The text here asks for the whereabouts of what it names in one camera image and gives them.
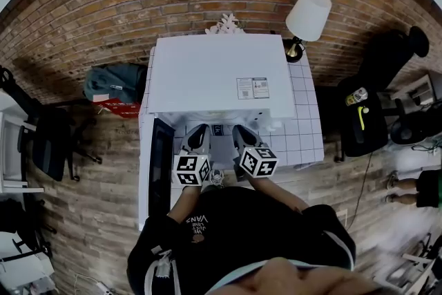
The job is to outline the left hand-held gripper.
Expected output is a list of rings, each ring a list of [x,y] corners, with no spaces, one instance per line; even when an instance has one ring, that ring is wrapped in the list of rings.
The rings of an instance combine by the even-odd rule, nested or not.
[[[179,153],[174,155],[173,175],[185,186],[202,186],[211,171],[211,131],[208,124],[200,124],[181,141]]]

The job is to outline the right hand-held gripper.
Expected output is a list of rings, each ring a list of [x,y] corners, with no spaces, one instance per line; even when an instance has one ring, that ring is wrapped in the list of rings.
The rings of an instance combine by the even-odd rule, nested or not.
[[[245,126],[232,129],[233,145],[239,155],[238,165],[253,178],[270,178],[279,159],[261,137]]]

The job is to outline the white microwave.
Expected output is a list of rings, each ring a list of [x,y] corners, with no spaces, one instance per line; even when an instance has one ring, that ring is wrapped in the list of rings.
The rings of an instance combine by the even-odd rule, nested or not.
[[[169,128],[243,124],[274,131],[296,116],[282,37],[272,34],[185,35],[151,50],[138,116],[138,227],[148,217],[155,120]]]

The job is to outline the person's right forearm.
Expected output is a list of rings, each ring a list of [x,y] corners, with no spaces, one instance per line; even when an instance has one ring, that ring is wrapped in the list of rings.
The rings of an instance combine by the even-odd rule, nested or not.
[[[302,213],[309,208],[309,205],[303,199],[283,189],[269,178],[253,178],[248,176],[247,180],[256,191],[265,194],[291,211]]]

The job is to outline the person's left forearm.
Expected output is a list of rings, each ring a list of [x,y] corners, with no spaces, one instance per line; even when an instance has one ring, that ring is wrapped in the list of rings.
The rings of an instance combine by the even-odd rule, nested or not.
[[[201,186],[185,186],[177,202],[168,213],[168,217],[179,224],[184,222],[195,209],[200,197],[200,192]]]

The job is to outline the person's left shoe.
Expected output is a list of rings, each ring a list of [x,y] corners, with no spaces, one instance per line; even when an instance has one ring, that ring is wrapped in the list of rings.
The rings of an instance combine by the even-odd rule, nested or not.
[[[209,184],[222,188],[224,186],[224,172],[219,169],[212,169],[209,174]]]

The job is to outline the white tiled table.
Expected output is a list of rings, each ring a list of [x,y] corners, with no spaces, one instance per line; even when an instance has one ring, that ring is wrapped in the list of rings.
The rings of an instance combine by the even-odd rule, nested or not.
[[[149,84],[155,59],[155,47],[150,50],[148,63],[148,80],[142,100],[142,109],[139,113],[140,129],[140,163],[146,162],[151,154],[152,130],[154,114],[147,113],[150,94]],[[294,101],[296,116],[287,123],[283,123],[275,131],[259,131],[265,142],[276,143],[278,151],[274,149],[279,166],[293,166],[297,170],[322,162],[324,159],[324,143],[320,123],[318,102],[314,89],[311,68],[306,54],[295,64],[288,64],[292,86],[294,87]]]

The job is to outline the red cardboard box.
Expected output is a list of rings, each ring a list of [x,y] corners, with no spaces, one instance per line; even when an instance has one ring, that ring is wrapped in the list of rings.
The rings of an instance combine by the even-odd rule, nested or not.
[[[92,104],[123,118],[137,118],[141,108],[141,104],[137,102],[123,103],[117,98],[92,102]]]

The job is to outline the person's black shirt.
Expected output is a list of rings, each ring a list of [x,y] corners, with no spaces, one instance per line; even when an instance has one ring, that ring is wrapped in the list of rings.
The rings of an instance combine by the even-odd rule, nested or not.
[[[202,193],[182,222],[149,216],[127,276],[135,295],[206,295],[272,258],[353,269],[355,254],[330,206],[294,211],[261,192],[226,187]]]

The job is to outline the grey-green bag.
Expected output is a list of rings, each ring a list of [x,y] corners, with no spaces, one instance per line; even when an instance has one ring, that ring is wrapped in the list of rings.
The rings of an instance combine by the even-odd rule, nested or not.
[[[86,73],[84,95],[90,101],[95,95],[108,95],[108,99],[118,99],[125,104],[140,104],[147,71],[147,66],[131,63],[93,66]]]

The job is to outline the white branch ornament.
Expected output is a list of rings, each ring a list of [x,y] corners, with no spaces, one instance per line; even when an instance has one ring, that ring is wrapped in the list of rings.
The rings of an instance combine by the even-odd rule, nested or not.
[[[223,14],[221,19],[213,26],[205,29],[207,35],[237,35],[243,34],[244,30],[239,25],[239,20],[233,13]]]

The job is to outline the printed drink can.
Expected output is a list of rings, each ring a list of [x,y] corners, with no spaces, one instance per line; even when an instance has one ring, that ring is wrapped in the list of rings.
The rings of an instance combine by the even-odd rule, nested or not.
[[[368,98],[368,92],[364,87],[360,87],[345,98],[346,106],[358,104]]]

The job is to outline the white shade table lamp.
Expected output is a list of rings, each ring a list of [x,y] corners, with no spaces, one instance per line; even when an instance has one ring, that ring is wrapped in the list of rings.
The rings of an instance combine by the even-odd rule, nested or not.
[[[302,58],[305,42],[320,39],[332,7],[331,0],[297,0],[285,19],[292,39],[285,46],[286,60],[295,63]]]

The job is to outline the black office chair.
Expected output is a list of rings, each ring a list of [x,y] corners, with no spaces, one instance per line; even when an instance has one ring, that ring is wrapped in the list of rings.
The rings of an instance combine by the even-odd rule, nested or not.
[[[26,126],[21,125],[18,152],[26,151],[26,145],[32,142],[32,162],[47,176],[55,181],[62,181],[64,168],[68,168],[71,180],[79,181],[79,176],[73,172],[73,155],[92,160],[101,164],[102,159],[89,154],[81,148],[82,144],[90,144],[83,132],[97,124],[97,120],[90,117],[79,126],[68,113],[60,106],[43,105],[39,100],[29,96],[15,81],[13,74],[3,66],[0,66],[0,88],[3,89],[28,117],[36,124],[35,130],[25,132]]]
[[[346,157],[360,157],[384,147],[389,140],[386,113],[378,94],[384,91],[413,55],[424,58],[429,53],[427,35],[417,26],[406,34],[388,30],[375,35],[368,43],[358,72],[337,86],[336,109],[341,153],[336,162]],[[360,87],[368,98],[346,106],[345,98]]]
[[[18,235],[20,240],[12,240],[12,243],[20,254],[24,254],[26,246],[31,254],[42,252],[52,258],[51,244],[42,231],[56,234],[57,230],[43,221],[45,202],[27,195],[24,204],[11,198],[0,201],[0,232]]]

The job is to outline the black floor fan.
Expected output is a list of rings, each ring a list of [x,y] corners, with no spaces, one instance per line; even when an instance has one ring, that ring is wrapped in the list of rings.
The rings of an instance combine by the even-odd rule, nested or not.
[[[399,117],[392,125],[390,138],[398,145],[422,142],[430,136],[429,119],[425,112],[417,111]]]

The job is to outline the white cabinet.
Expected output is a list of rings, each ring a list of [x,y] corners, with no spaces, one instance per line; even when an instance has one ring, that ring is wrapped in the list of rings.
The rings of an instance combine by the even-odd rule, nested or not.
[[[18,149],[20,129],[36,129],[27,119],[18,103],[0,89],[0,194],[44,192],[44,188],[29,187],[23,176],[26,168],[21,166],[22,154]]]

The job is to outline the white metal rack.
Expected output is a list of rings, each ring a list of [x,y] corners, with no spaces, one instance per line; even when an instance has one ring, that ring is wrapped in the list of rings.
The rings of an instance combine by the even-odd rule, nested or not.
[[[404,262],[385,277],[387,286],[402,295],[442,295],[442,234],[418,242],[417,254],[402,254]]]

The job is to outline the white low table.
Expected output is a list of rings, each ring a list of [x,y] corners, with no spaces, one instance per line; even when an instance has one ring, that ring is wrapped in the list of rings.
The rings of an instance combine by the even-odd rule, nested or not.
[[[13,295],[55,293],[51,257],[47,242],[32,250],[17,233],[0,232],[0,285]]]

